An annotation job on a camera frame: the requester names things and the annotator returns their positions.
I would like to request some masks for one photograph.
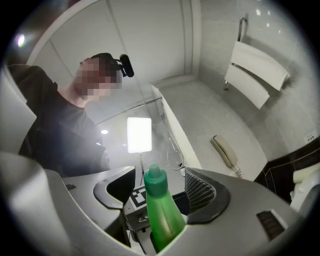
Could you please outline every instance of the telephone handset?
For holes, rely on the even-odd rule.
[[[226,166],[232,168],[238,162],[236,153],[222,136],[216,135],[210,142],[219,152]]]

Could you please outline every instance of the plastic bottle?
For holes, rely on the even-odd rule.
[[[159,251],[185,227],[185,220],[168,190],[167,174],[152,163],[144,174],[146,208],[151,231]]]

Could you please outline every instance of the wall socket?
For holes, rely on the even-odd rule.
[[[317,132],[314,130],[312,132],[310,132],[307,136],[305,136],[303,138],[303,141],[305,144],[308,144],[310,142],[312,142],[313,140],[315,140],[316,138],[318,138]]]

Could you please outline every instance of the person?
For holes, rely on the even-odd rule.
[[[109,170],[101,132],[85,106],[119,87],[120,67],[112,56],[99,53],[82,61],[69,86],[57,85],[39,66],[13,64],[8,68],[37,117],[20,154],[62,177]]]

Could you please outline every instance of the black t-shirt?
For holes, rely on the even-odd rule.
[[[40,67],[15,64],[9,70],[37,116],[20,153],[62,177],[102,171],[102,137],[85,109],[64,99]]]

